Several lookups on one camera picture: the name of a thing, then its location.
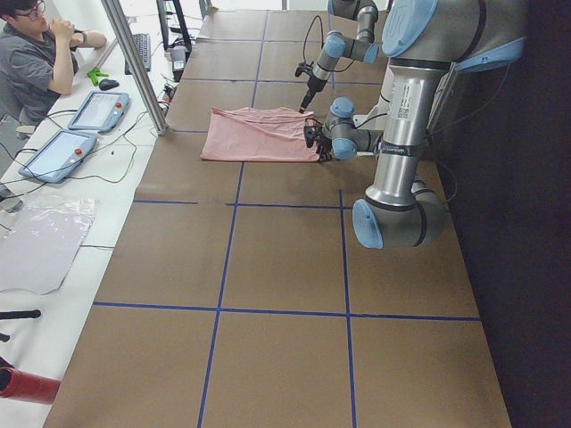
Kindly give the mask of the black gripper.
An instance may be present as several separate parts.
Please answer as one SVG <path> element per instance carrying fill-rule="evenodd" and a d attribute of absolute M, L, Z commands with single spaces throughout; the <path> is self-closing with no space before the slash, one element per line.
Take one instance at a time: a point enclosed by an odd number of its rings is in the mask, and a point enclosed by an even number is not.
<path fill-rule="evenodd" d="M 302 74 L 307 74 L 309 79 L 307 81 L 307 92 L 302 98 L 298 112 L 305 112 L 312 102 L 316 93 L 321 92 L 325 87 L 330 71 L 322 68 L 316 62 L 299 62 L 294 75 L 299 78 Z"/>
<path fill-rule="evenodd" d="M 319 161 L 332 160 L 331 135 L 324 124 L 315 119 L 306 119 L 303 127 L 303 135 L 306 146 L 316 149 Z"/>

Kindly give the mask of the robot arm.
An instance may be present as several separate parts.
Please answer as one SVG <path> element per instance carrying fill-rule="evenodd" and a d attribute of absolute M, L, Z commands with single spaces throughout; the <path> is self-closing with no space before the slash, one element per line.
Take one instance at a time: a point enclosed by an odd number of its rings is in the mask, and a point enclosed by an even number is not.
<path fill-rule="evenodd" d="M 321 22 L 316 15 L 311 22 L 302 48 L 302 61 L 298 63 L 294 75 L 308 76 L 307 92 L 302 98 L 299 112 L 304 113 L 313 98 L 321 92 L 331 74 L 347 70 L 355 61 L 368 65 L 374 64 L 379 55 L 379 45 L 375 43 L 375 28 L 379 10 L 373 1 L 329 1 L 328 13 L 332 16 L 354 21 L 357 24 L 355 37 L 347 37 L 339 30 L 330 30 L 326 35 L 320 32 L 321 51 L 318 59 L 307 62 L 306 44 L 315 21 Z"/>
<path fill-rule="evenodd" d="M 493 70 L 518 60 L 525 45 L 525 1 L 396 1 L 383 34 L 374 33 L 377 6 L 371 1 L 332 1 L 329 12 L 355 21 L 356 37 L 328 33 L 318 59 L 300 64 L 308 76 L 302 107 L 326 85 L 342 58 L 371 64 L 386 56 L 393 74 L 383 129 L 354 119 L 353 102 L 333 101 L 323 128 L 307 137 L 323 155 L 348 160 L 359 152 L 377 156 L 374 182 L 352 208 L 359 242 L 373 249 L 421 246 L 441 233 L 443 203 L 417 175 L 426 128 L 441 78 L 450 70 Z"/>

